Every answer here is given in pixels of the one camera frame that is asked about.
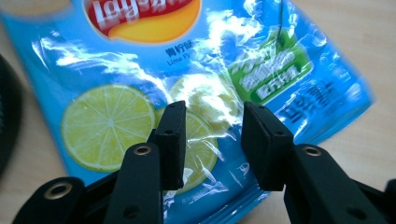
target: black plastic part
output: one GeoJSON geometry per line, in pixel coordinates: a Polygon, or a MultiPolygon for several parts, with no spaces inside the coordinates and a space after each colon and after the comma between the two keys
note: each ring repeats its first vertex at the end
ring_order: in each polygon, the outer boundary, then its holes
{"type": "Polygon", "coordinates": [[[21,83],[0,55],[0,175],[14,147],[21,123],[21,83]]]}
{"type": "Polygon", "coordinates": [[[384,192],[384,210],[389,214],[390,223],[396,223],[396,179],[388,182],[384,192]]]}
{"type": "Polygon", "coordinates": [[[246,102],[241,145],[260,188],[281,191],[294,147],[289,129],[265,106],[246,102]]]}
{"type": "Polygon", "coordinates": [[[323,148],[299,145],[288,163],[285,205],[292,223],[387,223],[323,148]]]}
{"type": "Polygon", "coordinates": [[[24,204],[14,224],[81,223],[85,188],[74,177],[61,177],[41,186],[24,204]]]}
{"type": "Polygon", "coordinates": [[[87,209],[82,223],[102,223],[117,182],[119,171],[114,172],[86,187],[87,209]]]}
{"type": "Polygon", "coordinates": [[[104,223],[163,223],[160,150],[151,143],[124,156],[104,223]]]}
{"type": "Polygon", "coordinates": [[[165,108],[155,132],[155,143],[161,150],[163,189],[183,188],[186,155],[186,104],[184,101],[172,103],[165,108]]]}

